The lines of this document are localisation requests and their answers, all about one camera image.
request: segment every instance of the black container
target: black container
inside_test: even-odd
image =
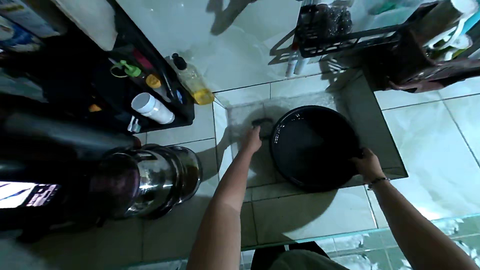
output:
[[[352,157],[361,157],[357,134],[340,113],[321,106],[287,112],[274,127],[270,153],[275,168],[309,192],[338,189],[358,174]]]

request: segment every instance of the hand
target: hand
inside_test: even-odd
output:
[[[355,163],[357,170],[363,175],[363,180],[370,184],[376,178],[385,177],[378,157],[368,148],[362,149],[363,158],[351,158],[350,160]]]
[[[258,151],[258,149],[260,149],[260,146],[262,146],[262,141],[260,140],[259,134],[260,134],[260,126],[257,126],[247,131],[247,134],[245,135],[245,139],[243,140],[243,143],[242,143],[242,148],[241,148],[242,151],[246,151],[252,155],[256,151]]]

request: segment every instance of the yellow liquid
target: yellow liquid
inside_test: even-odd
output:
[[[210,104],[215,99],[215,96],[208,88],[202,88],[195,91],[195,93],[192,94],[192,97],[198,105]]]

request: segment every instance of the human arm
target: human arm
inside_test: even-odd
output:
[[[249,130],[241,150],[218,184],[205,211],[187,270],[238,270],[240,210],[252,155],[260,148],[260,127]]]
[[[384,178],[378,158],[364,149],[362,159],[353,158],[367,184]],[[474,261],[440,231],[389,182],[372,186],[390,230],[414,270],[478,270]]]

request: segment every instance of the green bottle cap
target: green bottle cap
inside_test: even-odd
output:
[[[125,74],[130,77],[138,77],[140,73],[142,73],[141,69],[136,66],[127,64],[125,60],[120,60],[120,64],[125,67]]]

